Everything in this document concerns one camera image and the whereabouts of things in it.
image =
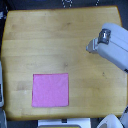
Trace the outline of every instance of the wooden board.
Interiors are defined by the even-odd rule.
[[[7,119],[121,115],[126,74],[85,50],[105,22],[121,25],[116,7],[10,11],[1,55]],[[69,73],[68,107],[31,107],[33,74],[49,73]]]

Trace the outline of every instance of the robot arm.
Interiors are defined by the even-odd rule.
[[[98,53],[128,74],[128,31],[124,28],[112,23],[104,24],[99,37],[90,41],[86,50]]]

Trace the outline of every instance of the pink cloth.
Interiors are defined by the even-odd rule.
[[[34,74],[32,107],[69,105],[68,74]]]

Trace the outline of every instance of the pink square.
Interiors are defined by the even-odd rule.
[[[68,74],[34,74],[32,107],[69,105]]]

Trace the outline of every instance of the wood grain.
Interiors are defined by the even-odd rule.
[[[86,52],[105,22],[121,25],[116,7],[10,11],[1,61],[7,119],[120,116],[127,76]],[[33,74],[69,73],[69,106],[32,108]]]

